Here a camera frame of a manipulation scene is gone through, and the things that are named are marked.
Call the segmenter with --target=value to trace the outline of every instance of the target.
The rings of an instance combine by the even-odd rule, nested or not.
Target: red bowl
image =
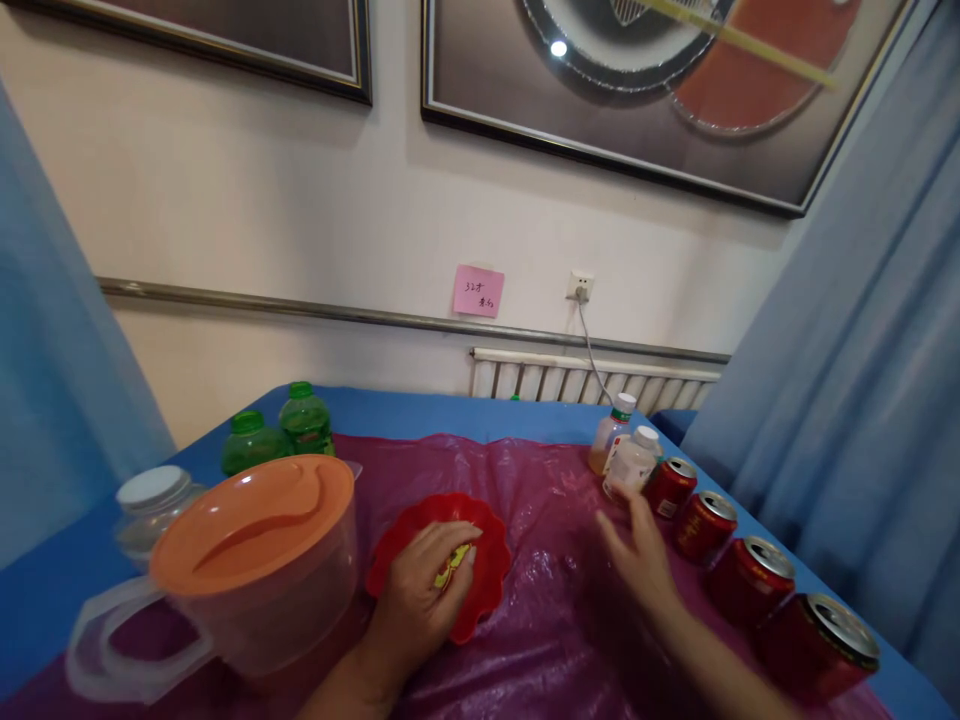
[[[477,548],[473,585],[450,631],[450,640],[463,645],[473,637],[480,618],[496,610],[503,600],[503,578],[510,569],[507,529],[486,503],[463,493],[449,493],[431,495],[408,507],[383,534],[373,551],[373,567],[367,574],[367,592],[380,597],[390,563],[417,533],[432,522],[453,520],[466,520],[483,530],[483,535],[473,541]]]

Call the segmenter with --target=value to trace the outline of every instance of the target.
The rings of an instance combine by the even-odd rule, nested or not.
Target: pink sticky note
[[[453,288],[453,311],[470,315],[496,317],[503,294],[503,273],[457,265],[457,280]]]

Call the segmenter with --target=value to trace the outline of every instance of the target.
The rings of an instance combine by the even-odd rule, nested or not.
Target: plastic jar
[[[352,646],[334,629],[360,579],[353,490],[349,466],[327,455],[258,465],[164,534],[150,577],[230,667],[282,686],[295,661],[339,660]]]
[[[663,462],[663,446],[660,445],[660,435],[651,427],[639,425],[633,431],[633,442],[649,450],[657,459],[657,463]]]
[[[137,570],[146,574],[160,536],[206,491],[176,465],[147,470],[117,490],[124,515],[114,528],[114,538]]]
[[[610,483],[618,480],[639,493],[656,467],[657,458],[649,450],[632,442],[622,443],[617,454],[613,456],[610,472],[603,480],[603,491],[611,500],[617,499]]]

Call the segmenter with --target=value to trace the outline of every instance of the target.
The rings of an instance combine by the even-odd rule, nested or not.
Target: can lid
[[[728,501],[725,497],[719,493],[710,492],[709,490],[704,490],[701,493],[698,493],[700,500],[703,501],[703,504],[706,506],[707,510],[712,512],[718,517],[722,517],[724,520],[733,520],[737,519],[737,509],[733,504]]]
[[[670,458],[665,461],[673,470],[677,472],[678,475],[683,475],[683,477],[697,479],[697,471],[686,460],[681,460],[680,458]]]
[[[822,593],[807,595],[805,600],[820,626],[843,645],[871,660],[880,657],[873,633],[844,605]]]
[[[743,544],[753,558],[763,565],[767,570],[779,575],[782,578],[792,579],[797,571],[793,568],[793,563],[787,559],[787,556],[773,543],[767,542],[756,535],[750,535],[743,539]]]
[[[637,399],[633,395],[628,395],[627,393],[620,393],[613,401],[613,407],[616,410],[619,410],[622,413],[633,413],[633,409],[637,406]]]

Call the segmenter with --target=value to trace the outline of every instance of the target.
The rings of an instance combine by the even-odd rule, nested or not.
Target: juice bottle
[[[267,427],[261,413],[247,410],[230,421],[230,437],[223,446],[220,469],[232,477],[254,465],[292,455],[290,450],[290,441],[282,432]]]
[[[330,411],[313,394],[313,385],[295,382],[290,385],[290,399],[280,410],[280,427],[293,444],[294,455],[315,453],[336,457]]]
[[[610,446],[618,435],[626,434],[630,436],[630,416],[633,415],[633,408],[637,405],[637,399],[633,395],[620,393],[613,400],[613,408],[610,411],[610,417],[600,421],[600,427],[597,428],[597,436],[594,438],[593,447],[590,448],[590,455],[587,458],[587,464],[594,473],[603,477],[603,468],[607,463],[607,456],[610,454]]]

